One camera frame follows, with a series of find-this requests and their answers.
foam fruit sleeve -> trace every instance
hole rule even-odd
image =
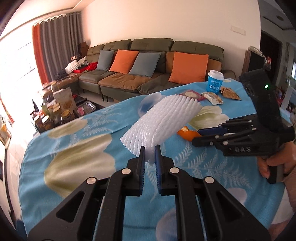
[[[201,108],[197,100],[189,97],[167,96],[133,124],[120,140],[137,157],[141,146],[144,146],[145,160],[154,164],[155,146],[176,134],[200,112]]]

blue cup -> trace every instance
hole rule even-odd
[[[224,75],[216,70],[211,70],[208,73],[207,91],[218,93],[224,80]]]

doorway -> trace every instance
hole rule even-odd
[[[281,64],[282,42],[278,41],[268,33],[261,31],[260,50],[266,58],[271,58],[270,71],[266,71],[270,82],[276,84]]]

gray curtain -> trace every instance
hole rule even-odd
[[[81,14],[72,12],[40,24],[41,46],[48,79],[63,70],[78,54],[82,42]]]

orange pillow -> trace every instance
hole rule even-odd
[[[208,54],[175,52],[173,71],[169,81],[183,85],[205,81],[208,59]]]
[[[118,50],[109,71],[128,74],[131,70],[139,51]]]

